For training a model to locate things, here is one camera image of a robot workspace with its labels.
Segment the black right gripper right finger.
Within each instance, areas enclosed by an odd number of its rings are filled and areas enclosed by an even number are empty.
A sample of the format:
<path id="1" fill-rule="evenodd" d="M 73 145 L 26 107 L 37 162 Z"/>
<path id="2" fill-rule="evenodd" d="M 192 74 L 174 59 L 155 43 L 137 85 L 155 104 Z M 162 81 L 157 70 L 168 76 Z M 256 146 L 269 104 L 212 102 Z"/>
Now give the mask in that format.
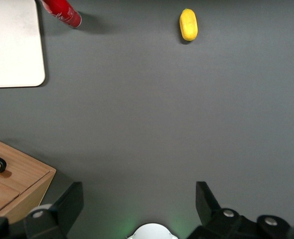
<path id="1" fill-rule="evenodd" d="M 195 205 L 201 225 L 189 239 L 294 239 L 294 227 L 280 217 L 261 215 L 253 222 L 221 208 L 206 182 L 196 183 Z"/>

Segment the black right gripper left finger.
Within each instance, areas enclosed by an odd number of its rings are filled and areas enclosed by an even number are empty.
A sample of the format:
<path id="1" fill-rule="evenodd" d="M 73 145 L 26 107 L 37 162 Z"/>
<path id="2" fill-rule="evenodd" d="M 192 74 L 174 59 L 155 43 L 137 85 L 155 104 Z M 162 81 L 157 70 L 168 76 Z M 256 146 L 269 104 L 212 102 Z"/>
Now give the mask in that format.
<path id="1" fill-rule="evenodd" d="M 16 223 L 0 217 L 0 239 L 66 239 L 83 207 L 83 184 L 73 182 L 55 203 L 33 209 Z"/>

